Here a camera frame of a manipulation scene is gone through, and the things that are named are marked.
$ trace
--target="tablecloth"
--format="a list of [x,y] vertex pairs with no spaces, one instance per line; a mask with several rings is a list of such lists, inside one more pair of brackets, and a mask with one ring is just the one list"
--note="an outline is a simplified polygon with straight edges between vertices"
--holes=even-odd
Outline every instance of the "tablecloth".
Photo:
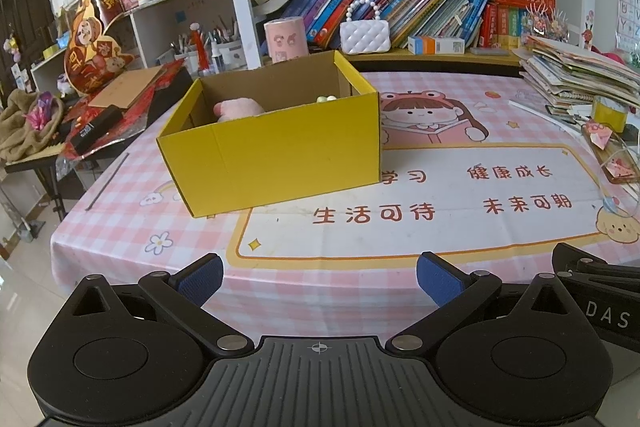
[[[120,158],[54,232],[55,280],[68,292],[89,273],[132,283],[153,270],[175,272],[213,251],[223,259],[225,278],[204,309],[255,341],[261,335],[371,334],[384,342],[434,309],[415,280],[422,250],[450,255],[464,271],[490,270],[506,282],[551,271],[556,236],[610,263],[640,259],[640,225],[602,212],[598,180],[604,176],[587,149],[508,103],[540,103],[521,79],[414,72],[366,77],[383,105],[382,183],[193,219],[156,145],[165,115],[129,147],[92,208],[86,210]],[[447,165],[458,178],[445,182]],[[562,177],[569,168],[577,174]],[[449,199],[440,186],[446,184]],[[625,199],[619,188],[606,190]],[[469,194],[469,203],[461,194]],[[481,234],[478,227],[492,216],[506,225],[485,234],[474,251],[474,230]],[[304,223],[295,226],[294,218]],[[282,227],[284,235],[262,237],[277,228],[276,220],[289,226]],[[558,223],[566,223],[566,232]],[[258,230],[255,238],[247,236],[252,230]],[[544,240],[533,240],[536,232]],[[286,254],[269,250],[270,241]],[[397,248],[387,251],[389,245]]]

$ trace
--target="pink toilet paper roll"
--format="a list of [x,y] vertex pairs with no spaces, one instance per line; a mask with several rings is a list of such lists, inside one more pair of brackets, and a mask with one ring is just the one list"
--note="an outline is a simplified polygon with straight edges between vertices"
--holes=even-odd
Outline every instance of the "pink toilet paper roll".
[[285,17],[265,22],[264,33],[267,37],[269,56],[273,62],[305,57],[309,54],[302,17]]

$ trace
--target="pink checkered tablecloth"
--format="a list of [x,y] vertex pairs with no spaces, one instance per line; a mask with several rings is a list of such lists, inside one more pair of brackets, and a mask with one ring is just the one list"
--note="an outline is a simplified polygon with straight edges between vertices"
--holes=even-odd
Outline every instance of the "pink checkered tablecloth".
[[[565,144],[589,156],[578,140],[555,125],[508,104],[509,99],[527,103],[536,96],[519,78],[449,73],[366,77],[380,92],[434,90],[462,102],[488,131],[486,143]],[[54,232],[53,275],[66,291],[89,273],[102,273],[113,284],[132,283],[153,270],[175,272],[213,251],[223,259],[225,278],[204,309],[256,341],[261,335],[372,334],[384,342],[433,309],[433,301],[417,286],[413,267],[271,269],[260,267],[259,261],[241,267],[230,263],[226,248],[241,213],[199,219],[189,215],[156,145],[167,117],[129,147],[129,157],[91,210],[86,207],[122,157]],[[593,160],[590,167],[598,169]],[[614,243],[602,235],[586,250],[626,264],[640,259],[638,245]],[[456,264],[464,271],[490,270],[507,282],[551,270],[550,251]]]

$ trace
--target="metal screw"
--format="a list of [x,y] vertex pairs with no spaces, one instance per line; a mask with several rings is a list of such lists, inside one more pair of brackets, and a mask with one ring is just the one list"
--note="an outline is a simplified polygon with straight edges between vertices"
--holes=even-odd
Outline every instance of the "metal screw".
[[422,341],[415,335],[398,335],[391,341],[391,345],[401,351],[413,351],[422,347]]
[[246,338],[241,335],[225,335],[218,339],[218,347],[225,351],[237,351],[246,347],[247,344]]

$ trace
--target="cream handbag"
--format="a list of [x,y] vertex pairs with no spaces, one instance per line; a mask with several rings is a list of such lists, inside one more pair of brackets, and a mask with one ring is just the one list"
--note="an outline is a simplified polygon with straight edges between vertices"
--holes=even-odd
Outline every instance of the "cream handbag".
[[[369,4],[376,14],[373,20],[352,21],[355,7]],[[391,49],[389,23],[380,20],[380,6],[371,0],[357,0],[347,8],[347,21],[340,24],[340,48],[347,55],[384,53]]]

